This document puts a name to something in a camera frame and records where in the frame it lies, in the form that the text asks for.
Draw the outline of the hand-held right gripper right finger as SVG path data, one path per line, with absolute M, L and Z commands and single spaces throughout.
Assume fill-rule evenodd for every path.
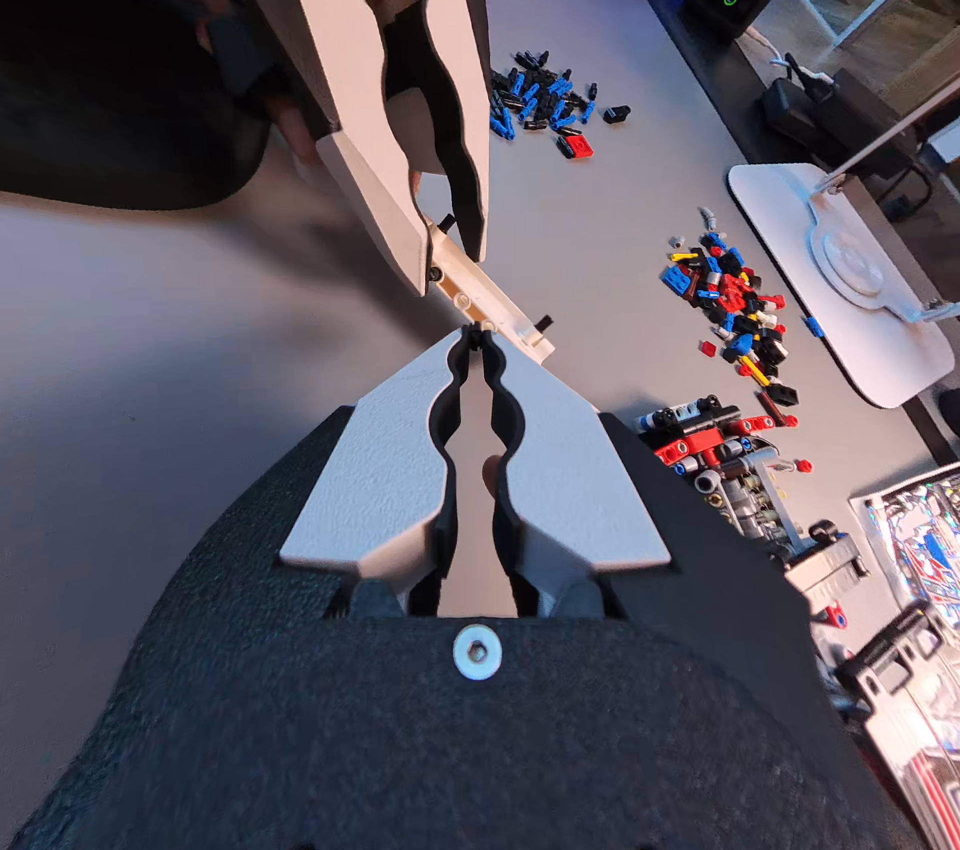
M 502 445 L 493 542 L 519 616 L 671 556 L 601 413 L 502 335 L 483 331 L 490 426 Z

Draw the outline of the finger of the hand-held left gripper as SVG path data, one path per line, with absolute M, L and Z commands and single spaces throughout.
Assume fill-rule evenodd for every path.
M 468 0 L 413 0 L 383 28 L 390 129 L 413 172 L 442 174 L 462 249 L 486 257 L 490 144 L 489 53 Z
M 299 2 L 336 112 L 318 155 L 394 272 L 424 296 L 427 227 L 387 118 L 386 52 L 371 0 Z

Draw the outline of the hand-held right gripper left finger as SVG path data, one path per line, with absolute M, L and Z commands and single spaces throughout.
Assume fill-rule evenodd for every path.
M 280 561 L 383 581 L 409 614 L 437 614 L 458 538 L 446 446 L 471 352 L 472 329 L 456 330 L 349 408 Z

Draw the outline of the heap of black blue pins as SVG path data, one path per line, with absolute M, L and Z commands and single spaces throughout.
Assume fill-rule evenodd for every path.
M 509 70 L 491 67 L 488 77 L 489 129 L 504 140 L 519 130 L 579 137 L 596 110 L 598 84 L 577 84 L 570 68 L 552 70 L 548 51 L 518 52 Z

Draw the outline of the white lego panel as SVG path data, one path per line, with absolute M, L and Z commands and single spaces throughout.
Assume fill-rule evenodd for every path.
M 428 269 L 441 268 L 444 277 L 438 283 L 428 281 L 428 285 L 436 288 L 465 322 L 481 322 L 484 331 L 497 332 L 537 364 L 543 364 L 555 351 L 546 333 L 534 329 L 534 321 L 467 257 L 449 234 L 440 232 L 429 218 L 426 226 L 430 240 Z

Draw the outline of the partly built lego truck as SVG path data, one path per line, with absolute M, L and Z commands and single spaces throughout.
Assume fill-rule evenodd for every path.
M 744 416 L 715 395 L 635 422 L 638 438 L 805 599 L 826 695 L 867 766 L 930 848 L 958 848 L 958 638 L 927 602 L 900 608 L 858 652 L 841 597 L 870 577 L 856 540 L 834 522 L 807 529 L 786 508 L 780 473 L 796 473 L 769 432 L 779 412 Z

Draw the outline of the pile of mixed lego pieces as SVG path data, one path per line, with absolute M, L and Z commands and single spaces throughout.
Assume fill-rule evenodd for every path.
M 788 411 L 800 404 L 796 388 L 782 379 L 789 352 L 781 294 L 764 292 L 762 276 L 731 244 L 713 209 L 697 208 L 701 231 L 695 240 L 669 239 L 666 264 L 658 280 L 706 321 L 707 338 L 722 360 L 757 389 L 758 400 L 793 426 Z

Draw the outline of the black textured pad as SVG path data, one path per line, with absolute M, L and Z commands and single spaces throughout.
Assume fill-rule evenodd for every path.
M 3 192 L 203 207 L 246 185 L 269 134 L 178 0 L 1 0 Z

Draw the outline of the holographic sticker sheet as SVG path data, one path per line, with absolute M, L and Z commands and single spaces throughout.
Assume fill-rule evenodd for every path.
M 900 608 L 927 602 L 959 634 L 959 464 L 952 463 L 848 505 Z

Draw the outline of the silver stand base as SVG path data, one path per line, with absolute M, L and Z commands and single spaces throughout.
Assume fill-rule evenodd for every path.
M 941 302 L 922 306 L 910 303 L 908 288 L 900 286 L 901 277 L 891 277 L 896 269 L 876 240 L 870 238 L 862 243 L 846 229 L 841 211 L 849 201 L 843 194 L 843 185 L 847 172 L 855 165 L 954 97 L 958 90 L 959 78 L 955 77 L 825 176 L 806 197 L 806 208 L 812 220 L 808 247 L 824 279 L 856 307 L 871 312 L 884 309 L 909 325 L 957 318 L 959 304 Z

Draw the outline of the black power adapter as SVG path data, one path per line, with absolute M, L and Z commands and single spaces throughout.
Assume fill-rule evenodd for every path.
M 764 122 L 798 144 L 815 161 L 835 169 L 893 127 L 900 115 L 852 72 L 842 68 L 832 76 L 815 76 L 791 53 L 771 64 L 782 69 L 759 98 Z M 885 200 L 913 175 L 925 186 L 914 208 L 924 207 L 933 194 L 930 173 L 920 154 L 930 131 L 921 117 L 896 137 L 850 169 L 862 179 L 878 177 L 888 185 Z

